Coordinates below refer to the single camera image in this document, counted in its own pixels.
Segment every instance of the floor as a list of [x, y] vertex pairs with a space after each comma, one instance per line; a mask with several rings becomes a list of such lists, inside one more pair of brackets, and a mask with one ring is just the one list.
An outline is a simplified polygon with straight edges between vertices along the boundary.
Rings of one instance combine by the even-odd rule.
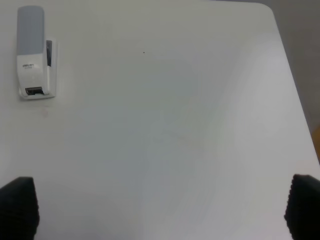
[[320, 0], [232, 0], [274, 13], [310, 132], [320, 126]]

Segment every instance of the black rubber pad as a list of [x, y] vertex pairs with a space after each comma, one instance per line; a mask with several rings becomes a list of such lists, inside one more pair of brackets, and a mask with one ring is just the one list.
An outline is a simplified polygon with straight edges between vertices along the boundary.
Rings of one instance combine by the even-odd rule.
[[320, 239], [320, 181], [294, 175], [284, 218], [294, 240]]
[[32, 177], [18, 177], [0, 189], [0, 240], [33, 240], [39, 221]]

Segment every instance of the table surface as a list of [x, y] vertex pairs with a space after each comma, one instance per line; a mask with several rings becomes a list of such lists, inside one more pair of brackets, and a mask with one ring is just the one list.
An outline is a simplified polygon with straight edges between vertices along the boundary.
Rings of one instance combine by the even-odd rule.
[[[29, 4], [58, 40], [53, 99], [18, 97]], [[39, 240], [289, 240], [292, 176], [320, 177], [261, 4], [3, 1], [0, 112], [0, 184], [34, 177]]]

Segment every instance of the gray background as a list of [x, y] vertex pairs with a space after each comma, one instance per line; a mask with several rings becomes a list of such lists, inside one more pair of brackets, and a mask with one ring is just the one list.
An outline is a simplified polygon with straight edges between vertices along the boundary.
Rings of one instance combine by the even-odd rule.
[[262, 3], [273, 10], [303, 111], [312, 132], [320, 126], [320, 0], [232, 2]]

